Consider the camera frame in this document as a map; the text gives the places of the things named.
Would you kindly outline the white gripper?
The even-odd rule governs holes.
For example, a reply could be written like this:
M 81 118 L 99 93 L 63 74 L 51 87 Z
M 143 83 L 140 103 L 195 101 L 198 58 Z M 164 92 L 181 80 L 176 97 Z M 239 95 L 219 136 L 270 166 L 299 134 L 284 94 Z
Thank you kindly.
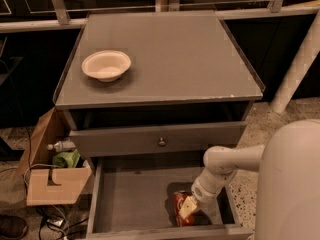
M 199 203 L 209 203 L 220 193 L 220 187 L 213 181 L 197 177 L 191 187 L 193 196 L 187 196 L 179 203 L 179 215 L 187 219 L 199 210 Z

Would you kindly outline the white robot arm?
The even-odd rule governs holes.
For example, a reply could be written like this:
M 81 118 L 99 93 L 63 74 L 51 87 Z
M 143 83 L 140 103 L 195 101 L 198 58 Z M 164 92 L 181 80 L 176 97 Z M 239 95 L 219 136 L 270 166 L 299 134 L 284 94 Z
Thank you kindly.
M 265 145 L 213 146 L 191 194 L 178 207 L 181 219 L 202 209 L 239 170 L 258 173 L 255 240 L 320 240 L 320 120 L 295 121 Z

